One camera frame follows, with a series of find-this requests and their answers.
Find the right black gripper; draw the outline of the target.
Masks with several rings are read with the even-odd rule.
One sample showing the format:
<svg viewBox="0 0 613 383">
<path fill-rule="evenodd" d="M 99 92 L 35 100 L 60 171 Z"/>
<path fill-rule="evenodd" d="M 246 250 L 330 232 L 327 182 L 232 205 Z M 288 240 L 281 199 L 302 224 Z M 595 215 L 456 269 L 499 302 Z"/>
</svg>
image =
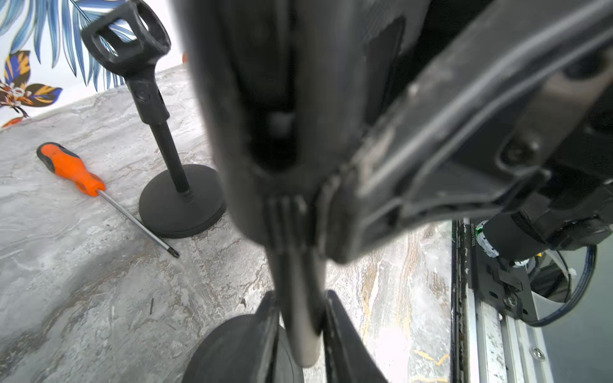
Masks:
<svg viewBox="0 0 613 383">
<path fill-rule="evenodd" d="M 600 244 L 612 234 L 612 71 L 571 73 L 611 45 L 610 1 L 488 4 L 343 165 L 316 250 L 350 263 L 424 223 L 516 209 L 479 225 L 488 257 Z"/>
</svg>

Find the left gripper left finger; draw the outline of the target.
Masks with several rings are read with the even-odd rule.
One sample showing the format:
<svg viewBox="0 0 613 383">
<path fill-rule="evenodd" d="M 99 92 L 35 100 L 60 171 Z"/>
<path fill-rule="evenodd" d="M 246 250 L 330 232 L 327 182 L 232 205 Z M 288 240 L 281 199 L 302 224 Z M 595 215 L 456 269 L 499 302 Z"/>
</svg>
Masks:
<svg viewBox="0 0 613 383">
<path fill-rule="evenodd" d="M 226 362 L 226 382 L 277 381 L 279 316 L 276 293 L 269 291 L 255 314 L 229 320 L 231 348 Z"/>
</svg>

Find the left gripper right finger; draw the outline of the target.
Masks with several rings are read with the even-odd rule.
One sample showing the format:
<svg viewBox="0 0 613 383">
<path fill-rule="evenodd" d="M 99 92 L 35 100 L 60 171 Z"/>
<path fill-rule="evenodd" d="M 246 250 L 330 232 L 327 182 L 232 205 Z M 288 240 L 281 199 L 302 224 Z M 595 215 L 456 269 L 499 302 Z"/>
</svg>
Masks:
<svg viewBox="0 0 613 383">
<path fill-rule="evenodd" d="M 387 382 L 354 328 L 338 295 L 325 293 L 323 341 L 328 382 Z"/>
</svg>

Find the black round base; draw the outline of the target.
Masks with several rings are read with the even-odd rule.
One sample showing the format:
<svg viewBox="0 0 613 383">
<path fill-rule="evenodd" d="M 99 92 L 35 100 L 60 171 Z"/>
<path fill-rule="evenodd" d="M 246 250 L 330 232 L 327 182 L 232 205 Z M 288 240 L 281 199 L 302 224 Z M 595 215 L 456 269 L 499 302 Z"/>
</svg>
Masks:
<svg viewBox="0 0 613 383">
<path fill-rule="evenodd" d="M 169 171 L 164 171 L 154 177 L 140 195 L 140 218 L 156 236 L 181 239 L 198 235 L 214 225 L 226 211 L 216 170 L 186 164 L 184 171 L 188 191 L 177 191 Z"/>
<path fill-rule="evenodd" d="M 246 314 L 215 328 L 190 360 L 183 382 L 303 382 L 286 330 L 278 326 L 274 346 L 260 347 L 250 336 L 258 319 Z"/>
</svg>

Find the black stand pole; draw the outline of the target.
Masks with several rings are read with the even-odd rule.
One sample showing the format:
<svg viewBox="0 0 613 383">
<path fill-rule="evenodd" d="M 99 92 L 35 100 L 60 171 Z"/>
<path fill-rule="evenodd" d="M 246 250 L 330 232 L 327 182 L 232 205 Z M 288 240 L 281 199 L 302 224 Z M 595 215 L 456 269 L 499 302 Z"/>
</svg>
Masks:
<svg viewBox="0 0 613 383">
<path fill-rule="evenodd" d="M 328 261 L 395 234 L 360 192 L 427 1 L 178 1 L 223 192 L 268 257 L 291 352 L 319 359 Z"/>
<path fill-rule="evenodd" d="M 81 31 L 81 38 L 98 63 L 124 78 L 140 119 L 152 130 L 177 191 L 189 191 L 168 126 L 170 114 L 156 84 L 156 64 L 171 48 L 161 20 L 147 3 L 127 1 L 91 22 Z"/>
</svg>

